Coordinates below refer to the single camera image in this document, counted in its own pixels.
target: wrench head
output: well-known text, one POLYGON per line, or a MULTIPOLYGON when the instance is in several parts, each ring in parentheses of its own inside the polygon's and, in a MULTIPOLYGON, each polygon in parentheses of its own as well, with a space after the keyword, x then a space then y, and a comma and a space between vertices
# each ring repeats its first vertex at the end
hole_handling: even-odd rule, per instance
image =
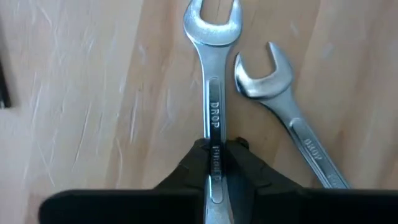
POLYGON ((237 54, 235 59, 235 84, 238 91, 254 100, 266 100, 273 98, 288 87, 293 82, 293 68, 285 53, 272 42, 267 43, 270 58, 274 64, 274 71, 264 78, 250 78, 243 64, 241 54, 237 54))
POLYGON ((226 24, 210 24, 200 17, 203 0, 191 0, 184 14, 183 26, 189 39, 198 44, 225 46, 232 44, 242 33, 242 7, 234 0, 226 24))

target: black object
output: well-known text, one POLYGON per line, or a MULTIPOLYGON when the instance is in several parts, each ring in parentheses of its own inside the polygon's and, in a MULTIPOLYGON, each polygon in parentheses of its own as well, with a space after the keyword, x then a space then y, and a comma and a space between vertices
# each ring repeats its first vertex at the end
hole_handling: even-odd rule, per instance
POLYGON ((10 96, 8 94, 6 80, 4 79, 4 73, 0 63, 0 109, 8 108, 10 106, 10 96))
MULTIPOLYGON (((72 190, 40 207, 48 223, 203 223, 209 144, 195 142, 154 190, 72 190)), ((306 189, 260 160, 242 138, 225 159, 234 223, 393 222, 398 191, 306 189)))

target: wood grain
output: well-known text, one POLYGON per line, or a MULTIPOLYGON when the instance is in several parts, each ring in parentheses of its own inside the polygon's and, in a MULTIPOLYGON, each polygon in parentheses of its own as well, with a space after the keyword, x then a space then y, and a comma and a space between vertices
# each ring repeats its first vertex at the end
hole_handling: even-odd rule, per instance
MULTIPOLYGON (((223 23, 230 0, 205 1, 223 23)), ((287 177, 319 187, 276 117, 234 89, 233 56, 271 71, 276 42, 295 98, 354 188, 398 189, 398 1, 241 0, 227 67, 228 137, 287 177)), ((146 189, 203 135, 201 66, 188 0, 0 2, 1 60, 15 107, 0 111, 0 223, 35 223, 50 194, 146 189)))

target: wrench shaft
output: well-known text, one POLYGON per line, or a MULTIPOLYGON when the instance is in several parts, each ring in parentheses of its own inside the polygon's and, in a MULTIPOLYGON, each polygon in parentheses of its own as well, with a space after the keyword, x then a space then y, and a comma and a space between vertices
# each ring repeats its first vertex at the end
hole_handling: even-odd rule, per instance
POLYGON ((275 98, 261 101, 275 113, 324 188, 348 189, 349 185, 334 165, 293 99, 288 87, 275 98))
POLYGON ((208 85, 208 121, 207 126, 210 129, 210 196, 214 203, 221 203, 223 200, 223 186, 222 186, 222 163, 221 152, 223 148, 223 136, 221 133, 221 116, 220 106, 223 100, 221 99, 221 85, 217 78, 212 78, 207 83, 208 85))
POLYGON ((349 188, 326 150, 303 118, 293 119, 290 122, 289 132, 303 157, 313 168, 325 188, 349 188))

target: chrome wrench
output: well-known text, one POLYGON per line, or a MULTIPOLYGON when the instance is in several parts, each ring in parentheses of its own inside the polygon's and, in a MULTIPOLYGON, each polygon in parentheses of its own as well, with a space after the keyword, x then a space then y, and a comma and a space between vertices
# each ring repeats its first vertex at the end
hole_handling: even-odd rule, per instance
POLYGON ((242 56, 235 60, 235 83, 238 91, 269 108, 285 125, 294 143, 325 188, 348 189, 326 150, 302 116, 293 95, 293 69, 283 51, 274 43, 267 45, 275 70, 269 76, 252 79, 245 71, 242 56))
POLYGON ((229 21, 216 25, 200 17, 203 0, 191 0, 183 18, 184 31, 195 46, 203 77, 203 124, 205 138, 210 140, 210 176, 207 212, 219 217, 228 213, 228 189, 223 175, 222 150, 226 141, 225 67, 226 60, 242 32, 242 8, 234 0, 229 21))

